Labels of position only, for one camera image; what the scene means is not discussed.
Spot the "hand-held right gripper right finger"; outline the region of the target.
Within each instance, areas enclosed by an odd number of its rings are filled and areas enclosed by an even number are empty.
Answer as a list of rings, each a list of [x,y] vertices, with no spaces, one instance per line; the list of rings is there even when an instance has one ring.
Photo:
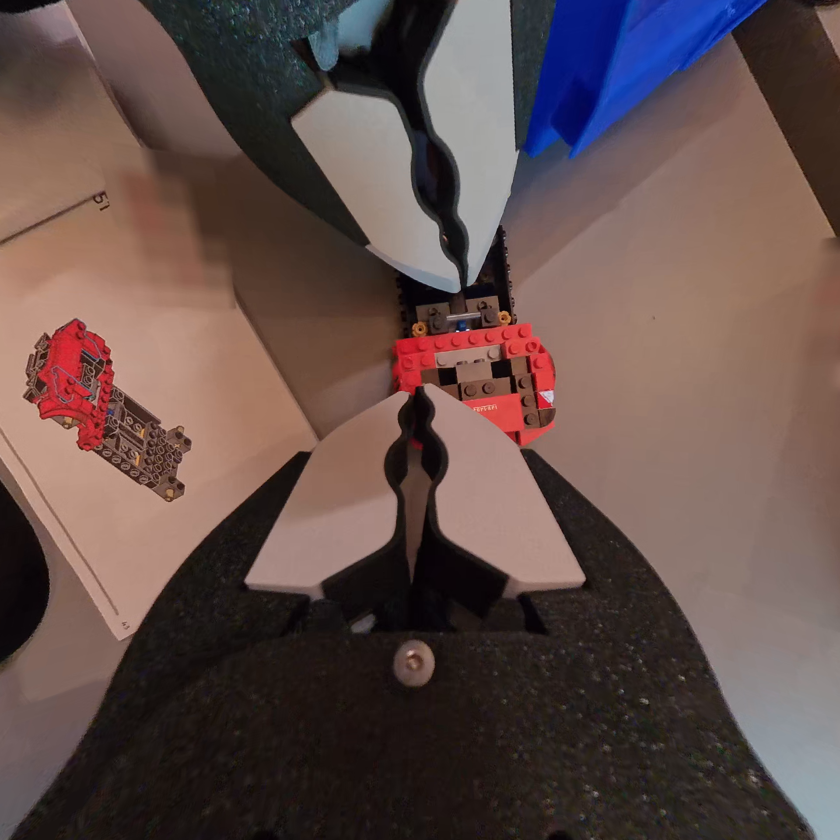
[[[415,584],[461,605],[581,587],[585,574],[519,446],[436,386],[416,390],[414,412],[431,480]]]

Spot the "red and black lego car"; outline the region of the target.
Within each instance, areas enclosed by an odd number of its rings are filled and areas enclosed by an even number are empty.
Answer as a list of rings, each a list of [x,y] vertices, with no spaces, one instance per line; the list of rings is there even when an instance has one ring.
[[[436,385],[526,447],[555,427],[553,358],[515,310],[503,227],[476,282],[444,292],[395,275],[402,337],[392,347],[392,389]]]

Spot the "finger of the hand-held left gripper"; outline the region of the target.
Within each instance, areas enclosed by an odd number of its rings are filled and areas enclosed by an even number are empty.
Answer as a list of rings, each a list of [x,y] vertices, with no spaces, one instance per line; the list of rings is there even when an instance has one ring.
[[[508,202],[518,162],[508,1],[401,2],[403,59],[421,122],[442,157],[438,213],[448,243],[417,276],[449,293],[473,284]]]
[[[437,153],[436,202],[421,195],[422,152],[406,109],[374,79],[331,79],[291,126],[367,237],[367,248],[442,291],[467,282],[467,231],[459,215],[459,95],[451,81],[421,79],[428,146]]]

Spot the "black quilted pad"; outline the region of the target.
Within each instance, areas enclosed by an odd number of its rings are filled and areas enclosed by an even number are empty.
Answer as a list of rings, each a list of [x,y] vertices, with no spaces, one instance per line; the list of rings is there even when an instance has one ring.
[[[32,637],[49,601],[44,551],[24,511],[1,486],[1,661]]]

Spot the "lego instruction booklet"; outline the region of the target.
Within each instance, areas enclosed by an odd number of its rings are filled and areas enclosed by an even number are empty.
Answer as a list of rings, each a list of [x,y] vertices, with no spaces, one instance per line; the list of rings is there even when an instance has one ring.
[[[226,279],[202,276],[189,223],[175,267],[153,260],[113,196],[2,245],[2,467],[117,639],[132,635],[195,547],[317,442]],[[192,449],[165,501],[24,400],[35,342],[78,318],[111,351],[114,384],[183,427]]]

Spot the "blue plastic bin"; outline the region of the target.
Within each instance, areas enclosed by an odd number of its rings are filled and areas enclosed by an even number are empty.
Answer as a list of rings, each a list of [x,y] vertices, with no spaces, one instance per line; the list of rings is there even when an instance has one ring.
[[[524,151],[533,158],[562,140],[576,156],[761,5],[556,2]]]

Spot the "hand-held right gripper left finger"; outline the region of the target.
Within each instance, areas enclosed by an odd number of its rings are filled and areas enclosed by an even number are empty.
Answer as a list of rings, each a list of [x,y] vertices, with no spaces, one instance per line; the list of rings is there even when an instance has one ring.
[[[412,428],[412,397],[399,392],[325,437],[247,573],[247,587],[340,607],[406,598],[402,483]]]

